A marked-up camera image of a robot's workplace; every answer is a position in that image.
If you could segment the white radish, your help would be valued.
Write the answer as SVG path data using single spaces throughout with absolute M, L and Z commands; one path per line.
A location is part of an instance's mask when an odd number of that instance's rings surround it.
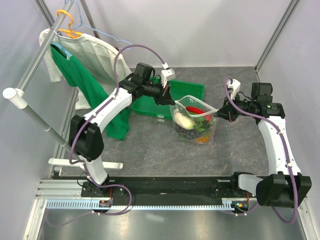
M 192 130 L 195 126 L 194 121 L 191 118 L 180 113 L 178 109 L 175 109 L 173 111 L 172 119 L 177 125 L 186 130 Z

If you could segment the red chili pepper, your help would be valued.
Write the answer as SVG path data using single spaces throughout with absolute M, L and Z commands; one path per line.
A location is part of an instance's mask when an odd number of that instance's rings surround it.
M 193 115 L 200 115 L 200 114 L 204 114 L 205 112 L 197 107 L 194 107 L 194 106 L 187 106 L 186 107 L 186 110 L 190 113 L 190 114 L 193 114 Z M 206 121 L 210 121 L 211 120 L 211 116 L 210 115 L 205 115 L 204 116 L 205 120 Z

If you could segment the green chili pepper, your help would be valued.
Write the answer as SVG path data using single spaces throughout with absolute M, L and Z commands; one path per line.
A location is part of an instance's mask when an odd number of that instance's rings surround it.
M 194 112 L 188 112 L 191 116 L 192 116 L 192 119 L 196 122 L 196 123 L 203 123 L 206 121 L 205 117 L 204 116 L 199 116 L 199 114 L 197 113 L 194 113 Z

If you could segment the clear dotted zip top bag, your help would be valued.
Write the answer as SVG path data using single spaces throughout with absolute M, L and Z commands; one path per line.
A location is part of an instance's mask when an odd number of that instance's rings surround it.
M 182 113 L 183 115 L 185 115 L 186 117 L 189 117 L 190 119 L 193 120 L 192 116 L 189 114 L 189 112 L 186 110 L 186 107 L 188 106 L 192 106 L 192 107 L 196 107 L 198 109 L 201 109 L 202 111 L 204 111 L 205 113 L 203 114 L 199 114 L 200 117 L 204 117 L 205 115 L 210 115 L 211 116 L 211 119 L 210 121 L 204 121 L 204 122 L 211 122 L 211 123 L 214 123 L 215 126 L 217 126 L 217 121 L 218 121 L 218 118 L 217 117 L 214 117 L 214 113 L 217 111 L 217 109 L 215 109 L 214 107 L 210 106 L 209 104 L 203 102 L 202 100 L 192 96 L 192 95 L 186 95 L 184 97 L 182 97 L 181 99 L 179 100 L 176 100 L 175 101 L 175 105 L 171 105 L 170 106 L 170 113 L 171 113 L 171 117 L 172 117 L 172 121 L 173 121 L 173 127 L 175 129 L 175 126 L 177 125 L 174 120 L 173 120 L 173 112 L 174 110 L 178 109 L 180 113 Z M 196 126 L 201 126 L 202 125 L 202 122 L 200 123 L 196 123 L 194 121 L 195 125 L 194 125 L 194 128 L 196 128 Z M 214 137 L 209 140 L 208 143 L 198 143 L 195 141 L 195 139 L 191 139 L 191 140 L 185 140 L 185 139 L 181 139 L 179 136 L 178 136 L 178 133 L 176 132 L 177 134 L 177 137 L 182 140 L 182 141 L 186 141 L 186 142 L 190 142 L 190 143 L 193 143 L 193 144 L 208 144 L 209 142 L 211 142 Z

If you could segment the orange carrot with green leaves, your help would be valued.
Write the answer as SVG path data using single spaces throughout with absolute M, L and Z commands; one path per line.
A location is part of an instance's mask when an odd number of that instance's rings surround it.
M 195 127 L 194 139 L 197 143 L 206 144 L 211 140 L 216 131 L 216 124 L 212 122 L 202 122 L 201 125 Z

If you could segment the dark purple grape bunch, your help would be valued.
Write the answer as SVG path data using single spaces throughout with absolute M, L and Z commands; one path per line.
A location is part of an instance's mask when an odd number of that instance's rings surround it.
M 183 140 L 193 140 L 202 135 L 202 133 L 196 129 L 185 129 L 179 125 L 176 125 L 174 129 L 178 136 Z

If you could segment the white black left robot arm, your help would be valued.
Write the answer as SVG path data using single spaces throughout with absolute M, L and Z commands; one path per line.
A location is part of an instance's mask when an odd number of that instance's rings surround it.
M 110 191 L 108 174 L 101 154 L 104 150 L 103 130 L 116 116 L 142 96 L 152 97 L 157 105 L 175 105 L 169 81 L 175 71 L 164 64 L 157 83 L 151 80 L 154 68 L 138 63 L 134 72 L 119 82 L 112 94 L 84 116 L 75 115 L 70 122 L 68 144 L 71 152 L 79 155 L 84 170 L 93 182 L 92 191 L 99 197 Z

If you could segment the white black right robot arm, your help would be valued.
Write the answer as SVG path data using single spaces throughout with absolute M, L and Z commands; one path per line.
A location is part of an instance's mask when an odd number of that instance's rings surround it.
M 251 96 L 242 100 L 240 82 L 227 79 L 224 83 L 226 97 L 216 116 L 233 122 L 238 116 L 254 118 L 260 130 L 268 157 L 268 176 L 258 177 L 249 173 L 236 173 L 229 191 L 235 197 L 246 191 L 255 195 L 261 206 L 297 208 L 312 186 L 309 176 L 302 175 L 286 134 L 283 106 L 273 102 L 273 86 L 255 82 Z

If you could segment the green plastic tray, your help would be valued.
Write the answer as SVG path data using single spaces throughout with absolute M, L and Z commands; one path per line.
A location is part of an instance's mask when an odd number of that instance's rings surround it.
M 204 99 L 205 86 L 203 84 L 185 81 L 171 80 L 170 93 L 174 100 L 179 100 L 186 95 L 191 95 L 200 100 Z M 131 109 L 139 115 L 155 117 L 160 119 L 172 119 L 169 105 L 157 105 L 153 97 L 142 96 L 137 99 Z

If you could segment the white t-shirt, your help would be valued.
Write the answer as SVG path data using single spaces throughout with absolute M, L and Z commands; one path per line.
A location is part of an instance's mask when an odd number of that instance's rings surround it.
M 50 28 L 47 28 L 40 33 L 40 46 L 44 42 L 50 30 Z M 114 63 L 115 57 L 118 54 L 118 50 L 116 50 L 115 47 L 86 33 L 83 33 L 78 38 L 69 38 L 66 36 L 58 37 L 55 35 L 53 42 L 62 45 L 64 49 L 70 52 L 91 73 L 108 95 L 114 91 L 116 88 Z M 51 82 L 59 82 L 63 74 L 55 64 L 50 49 L 47 50 L 43 59 Z M 122 81 L 131 73 L 132 72 L 125 62 L 125 59 L 120 55 L 116 62 L 116 74 L 118 81 Z M 84 94 L 80 90 L 78 92 L 78 101 L 75 104 L 75 109 L 91 109 Z

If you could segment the green t-shirt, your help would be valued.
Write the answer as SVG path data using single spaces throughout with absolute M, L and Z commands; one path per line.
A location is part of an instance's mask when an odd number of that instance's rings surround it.
M 71 87 L 79 88 L 79 92 L 84 94 L 84 99 L 88 101 L 90 108 L 96 108 L 109 96 L 103 87 L 97 82 L 92 74 L 74 56 L 69 60 L 60 55 L 50 46 L 52 58 L 63 77 Z M 131 110 L 123 109 L 106 126 L 106 135 L 123 141 L 130 130 L 129 117 Z

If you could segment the teal clothes hanger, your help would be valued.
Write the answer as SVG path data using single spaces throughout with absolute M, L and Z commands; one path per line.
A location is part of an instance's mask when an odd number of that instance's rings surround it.
M 65 49 L 61 44 L 57 42 L 52 42 L 51 46 L 67 60 L 69 60 L 70 57 L 73 56 L 67 49 Z

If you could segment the orange clothes hanger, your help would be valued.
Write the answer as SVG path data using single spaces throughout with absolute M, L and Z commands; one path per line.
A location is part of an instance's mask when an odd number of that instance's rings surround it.
M 62 32 L 62 33 L 65 33 L 71 39 L 77 39 L 77 38 L 81 37 L 83 35 L 83 33 L 75 31 L 72 28 L 72 24 L 74 23 L 74 18 L 72 17 L 72 15 L 66 10 L 58 9 L 56 11 L 56 15 L 59 17 L 61 14 L 64 14 L 65 16 L 68 16 L 69 23 L 68 23 L 68 28 L 59 28 L 58 31 Z

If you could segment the silver clothes rack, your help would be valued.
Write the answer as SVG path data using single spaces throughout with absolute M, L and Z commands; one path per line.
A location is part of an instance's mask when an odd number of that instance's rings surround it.
M 15 88 L 39 51 L 39 34 L 48 28 L 32 0 L 0 3 L 0 88 Z M 51 127 L 63 133 L 67 115 L 77 95 L 64 81 L 52 82 L 41 62 L 31 78 L 24 99 Z M 66 151 L 38 124 L 10 101 L 0 100 L 0 169 L 47 172 L 50 158 Z

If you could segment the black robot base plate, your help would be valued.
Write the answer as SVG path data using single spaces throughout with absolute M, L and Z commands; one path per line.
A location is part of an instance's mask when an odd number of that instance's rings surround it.
M 112 187 L 97 187 L 86 181 L 82 185 L 82 197 L 127 197 L 128 188 L 132 196 L 138 195 L 181 195 L 208 196 L 220 198 L 253 199 L 254 193 L 236 186 L 234 176 L 113 176 L 107 185 Z

